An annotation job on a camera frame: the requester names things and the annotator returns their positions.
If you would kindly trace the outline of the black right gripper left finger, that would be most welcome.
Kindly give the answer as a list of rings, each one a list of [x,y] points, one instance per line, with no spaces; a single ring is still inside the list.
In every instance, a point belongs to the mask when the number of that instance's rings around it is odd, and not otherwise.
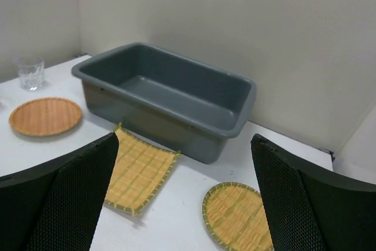
[[[119,149],[109,133],[1,177],[1,250],[89,250]]]

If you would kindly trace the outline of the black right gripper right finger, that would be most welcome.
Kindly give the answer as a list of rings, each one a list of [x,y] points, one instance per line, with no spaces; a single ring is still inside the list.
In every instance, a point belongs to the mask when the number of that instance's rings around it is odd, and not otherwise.
[[[255,134],[250,142],[274,250],[375,250],[375,185]]]

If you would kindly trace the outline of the round green-rimmed bamboo tray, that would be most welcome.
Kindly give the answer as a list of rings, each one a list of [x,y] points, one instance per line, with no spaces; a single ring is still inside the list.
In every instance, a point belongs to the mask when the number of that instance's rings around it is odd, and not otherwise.
[[[202,216],[209,235],[224,250],[273,250],[260,192],[238,182],[213,186]]]

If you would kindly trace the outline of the rectangular bamboo mat tray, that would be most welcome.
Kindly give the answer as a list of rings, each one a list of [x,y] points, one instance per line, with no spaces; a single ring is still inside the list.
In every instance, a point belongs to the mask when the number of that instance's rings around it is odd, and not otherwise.
[[[181,153],[147,143],[119,123],[119,149],[104,204],[141,215],[173,171]]]

